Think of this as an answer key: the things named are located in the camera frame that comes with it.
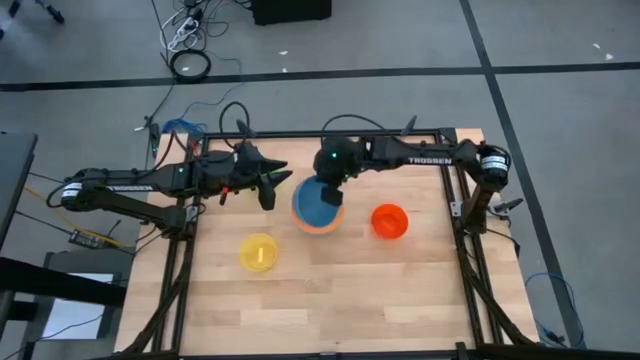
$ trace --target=yellow cable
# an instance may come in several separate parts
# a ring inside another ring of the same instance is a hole
[[[33,189],[31,189],[31,188],[29,188],[29,187],[27,187],[27,186],[25,186],[25,187],[24,187],[24,189],[25,189],[25,190],[27,190],[27,192],[28,192],[29,194],[31,194],[31,195],[33,195],[33,196],[37,197],[38,199],[40,199],[42,202],[44,202],[44,203],[46,203],[46,202],[47,202],[47,199],[46,199],[44,196],[42,196],[41,194],[39,194],[37,191],[35,191],[35,190],[33,190]],[[51,210],[53,210],[53,213],[54,213],[54,214],[56,214],[56,216],[58,217],[58,219],[62,220],[62,222],[64,222],[65,224],[67,224],[70,228],[72,228],[72,229],[74,229],[74,230],[76,230],[76,231],[78,231],[78,232],[81,232],[81,233],[83,233],[83,234],[87,234],[87,235],[94,236],[94,237],[96,237],[96,238],[98,238],[98,239],[101,239],[101,240],[103,240],[103,241],[106,241],[106,242],[108,242],[109,244],[115,245],[115,246],[117,246],[117,247],[125,247],[125,248],[126,248],[126,247],[130,247],[130,246],[127,246],[127,245],[125,245],[125,244],[123,244],[123,243],[121,243],[121,242],[119,242],[119,241],[115,241],[115,240],[110,239],[110,238],[108,238],[108,237],[106,237],[106,236],[100,235],[100,234],[98,234],[98,233],[94,233],[94,232],[93,232],[93,231],[91,231],[91,230],[83,229],[83,228],[81,228],[81,227],[79,227],[79,226],[76,226],[76,225],[74,225],[74,224],[73,224],[69,219],[67,219],[64,215],[62,215],[62,213],[60,213],[60,211],[58,211],[58,209],[51,209]]]

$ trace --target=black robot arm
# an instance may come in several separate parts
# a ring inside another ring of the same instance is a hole
[[[84,169],[67,179],[60,202],[69,211],[102,209],[154,223],[165,235],[182,236],[189,233],[187,227],[197,210],[176,205],[159,207],[118,192],[158,191],[182,199],[220,195],[224,204],[229,192],[257,188],[262,208],[272,210],[275,187],[292,173],[276,171],[286,165],[285,161],[264,158],[246,141],[236,145],[233,152],[210,151],[192,161],[157,170]]]
[[[469,232],[486,232],[486,211],[495,192],[507,185],[511,165],[503,149],[464,140],[457,145],[405,143],[392,136],[361,137],[352,141],[346,137],[330,137],[322,141],[313,168],[317,179],[329,186],[323,189],[322,200],[334,206],[342,204],[338,190],[349,177],[367,170],[383,171],[403,165],[455,165],[463,169],[477,186],[470,199],[461,204],[460,226]]]

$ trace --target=wooden table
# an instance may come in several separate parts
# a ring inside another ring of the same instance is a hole
[[[457,133],[460,140],[483,139],[479,129]],[[165,136],[159,154],[167,140]],[[344,223],[329,235],[313,236],[293,224],[290,211],[295,187],[313,174],[318,139],[252,142],[265,157],[288,161],[287,169],[294,173],[278,186],[270,212],[261,210],[257,193],[250,191],[230,195],[224,207],[217,197],[205,202],[181,355],[449,350],[458,341],[473,347],[438,167],[405,166],[349,180],[344,185]],[[226,149],[222,141],[213,141],[211,148]],[[166,161],[183,159],[183,151],[174,146]],[[165,206],[175,199],[150,194],[149,202]],[[402,206],[409,216],[407,233],[396,241],[375,238],[369,225],[372,210],[388,202]],[[496,218],[489,218],[488,227],[509,233]],[[145,227],[141,234],[148,231]],[[278,242],[278,261],[265,273],[248,272],[239,264],[238,249],[251,233],[267,233]],[[482,243],[496,300],[525,335],[537,340],[513,244],[491,233],[482,235]],[[167,249],[168,241],[161,239],[136,256],[116,350],[129,345],[153,313]],[[478,301],[490,341],[486,312]],[[168,315],[165,348],[170,346],[174,310]]]

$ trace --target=red bowl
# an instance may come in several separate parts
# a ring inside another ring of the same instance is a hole
[[[409,218],[398,205],[384,204],[378,206],[371,214],[371,225],[379,237],[397,239],[407,231]]]

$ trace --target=blue bowl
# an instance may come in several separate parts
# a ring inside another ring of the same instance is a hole
[[[342,208],[322,201],[322,189],[325,187],[327,184],[318,182],[316,176],[312,176],[300,183],[293,193],[293,215],[306,225],[301,226],[305,231],[330,231],[339,225],[336,222],[342,221]]]

